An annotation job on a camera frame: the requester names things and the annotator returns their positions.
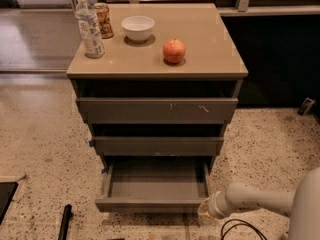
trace white bowl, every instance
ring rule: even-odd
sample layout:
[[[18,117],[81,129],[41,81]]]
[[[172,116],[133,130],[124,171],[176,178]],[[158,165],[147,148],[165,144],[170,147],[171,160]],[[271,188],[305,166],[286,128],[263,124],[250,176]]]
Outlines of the white bowl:
[[[132,16],[124,19],[121,26],[131,41],[143,43],[152,34],[154,20],[145,16]]]

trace plastic bottle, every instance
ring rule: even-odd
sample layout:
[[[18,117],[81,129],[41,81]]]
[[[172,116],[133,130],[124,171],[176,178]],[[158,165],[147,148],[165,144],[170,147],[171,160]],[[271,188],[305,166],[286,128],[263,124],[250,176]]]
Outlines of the plastic bottle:
[[[78,0],[75,10],[79,31],[88,58],[97,59],[103,56],[104,46],[100,33],[97,14],[88,0]]]

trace speckled floor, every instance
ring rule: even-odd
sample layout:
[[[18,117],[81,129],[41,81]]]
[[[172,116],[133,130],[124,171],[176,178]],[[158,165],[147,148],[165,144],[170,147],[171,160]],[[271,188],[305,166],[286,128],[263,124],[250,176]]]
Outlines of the speckled floor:
[[[182,214],[101,214],[103,168],[64,76],[0,75],[0,181],[21,180],[0,239],[57,239],[72,205],[68,239],[219,239],[225,220]],[[211,173],[212,189],[240,180],[260,189],[296,188],[320,165],[320,126],[296,109],[237,109]],[[266,210],[232,215],[280,239],[289,220]],[[228,239],[259,239],[237,227]]]

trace beverage can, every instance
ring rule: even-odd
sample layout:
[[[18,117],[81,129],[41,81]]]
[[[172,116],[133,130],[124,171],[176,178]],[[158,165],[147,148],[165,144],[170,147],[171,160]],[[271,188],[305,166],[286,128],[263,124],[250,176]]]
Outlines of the beverage can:
[[[110,23],[109,6],[106,3],[96,3],[93,5],[93,8],[98,16],[102,38],[106,39],[113,37],[114,34]]]

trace apple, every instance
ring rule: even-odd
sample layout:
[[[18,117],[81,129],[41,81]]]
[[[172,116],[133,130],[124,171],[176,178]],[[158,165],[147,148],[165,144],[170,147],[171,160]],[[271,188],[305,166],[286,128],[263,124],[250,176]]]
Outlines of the apple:
[[[164,43],[162,51],[166,61],[177,64],[186,54],[186,46],[180,39],[170,38]]]

